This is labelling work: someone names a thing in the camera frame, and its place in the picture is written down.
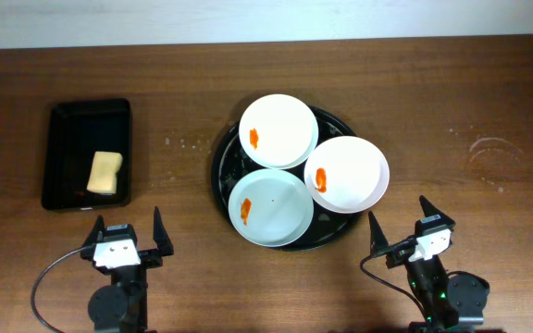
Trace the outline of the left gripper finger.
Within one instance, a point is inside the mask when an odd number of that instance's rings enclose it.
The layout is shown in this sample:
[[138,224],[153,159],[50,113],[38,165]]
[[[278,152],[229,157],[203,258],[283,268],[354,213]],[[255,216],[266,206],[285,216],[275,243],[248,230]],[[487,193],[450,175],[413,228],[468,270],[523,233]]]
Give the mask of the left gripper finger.
[[104,218],[102,216],[98,216],[94,222],[92,230],[90,231],[89,235],[86,237],[82,246],[87,247],[87,246],[95,245],[100,239],[104,237],[104,232],[105,232]]
[[162,221],[159,208],[156,206],[154,210],[154,230],[153,240],[156,243],[157,250],[162,255],[173,255],[174,247],[167,234],[165,226]]

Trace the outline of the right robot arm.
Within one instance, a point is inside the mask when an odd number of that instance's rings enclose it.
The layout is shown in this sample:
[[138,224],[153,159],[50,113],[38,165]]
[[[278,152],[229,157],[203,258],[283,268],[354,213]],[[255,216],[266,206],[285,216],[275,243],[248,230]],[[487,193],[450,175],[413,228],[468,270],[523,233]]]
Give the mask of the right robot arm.
[[[424,217],[415,222],[414,234],[394,244],[388,243],[375,215],[368,214],[370,255],[361,261],[360,269],[414,302],[423,320],[410,323],[409,332],[473,332],[484,324],[490,284],[472,273],[445,269],[440,254],[452,246],[455,221],[424,196],[419,203]],[[367,271],[366,263],[379,257],[386,258],[388,269],[405,268],[409,290]]]

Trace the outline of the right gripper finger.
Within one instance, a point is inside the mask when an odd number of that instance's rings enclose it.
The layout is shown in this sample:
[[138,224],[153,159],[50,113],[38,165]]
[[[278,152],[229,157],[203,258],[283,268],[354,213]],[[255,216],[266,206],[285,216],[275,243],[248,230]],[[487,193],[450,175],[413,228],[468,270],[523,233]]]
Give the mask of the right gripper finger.
[[380,257],[388,252],[389,244],[381,226],[372,211],[368,212],[370,227],[370,256]]
[[442,215],[441,210],[435,207],[424,195],[419,196],[419,203],[425,217]]

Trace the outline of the yellow sponge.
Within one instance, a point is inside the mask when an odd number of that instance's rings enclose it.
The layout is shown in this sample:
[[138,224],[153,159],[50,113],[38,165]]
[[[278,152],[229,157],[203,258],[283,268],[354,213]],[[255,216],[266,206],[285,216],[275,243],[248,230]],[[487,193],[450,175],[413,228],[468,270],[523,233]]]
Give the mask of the yellow sponge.
[[115,194],[122,161],[120,153],[95,152],[86,190],[102,195]]

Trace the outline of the light blue-grey plate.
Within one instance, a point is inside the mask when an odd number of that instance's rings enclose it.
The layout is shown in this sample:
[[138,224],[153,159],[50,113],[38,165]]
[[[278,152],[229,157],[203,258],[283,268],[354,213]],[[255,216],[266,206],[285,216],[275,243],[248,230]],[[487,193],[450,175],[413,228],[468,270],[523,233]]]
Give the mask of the light blue-grey plate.
[[304,235],[315,208],[299,178],[288,171],[264,168],[236,183],[227,211],[233,227],[246,240],[276,248]]

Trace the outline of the pinkish white plate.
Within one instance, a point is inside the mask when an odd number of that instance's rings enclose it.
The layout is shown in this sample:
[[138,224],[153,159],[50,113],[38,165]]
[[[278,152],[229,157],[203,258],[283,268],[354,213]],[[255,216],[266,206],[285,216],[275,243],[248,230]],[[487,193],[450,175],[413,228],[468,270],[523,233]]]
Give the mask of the pinkish white plate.
[[322,142],[309,155],[304,183],[325,209],[353,214],[376,204],[390,182],[384,154],[373,143],[355,136]]

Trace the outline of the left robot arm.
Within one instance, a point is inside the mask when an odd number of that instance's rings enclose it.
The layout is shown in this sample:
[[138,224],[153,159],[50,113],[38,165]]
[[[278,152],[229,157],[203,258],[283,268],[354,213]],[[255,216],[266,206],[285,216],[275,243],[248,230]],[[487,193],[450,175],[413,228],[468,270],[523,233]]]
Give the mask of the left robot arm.
[[149,250],[137,248],[133,225],[107,227],[98,216],[83,243],[81,259],[110,277],[88,302],[93,329],[104,333],[144,333],[148,330],[147,271],[163,265],[174,254],[160,211],[154,210],[153,241]]

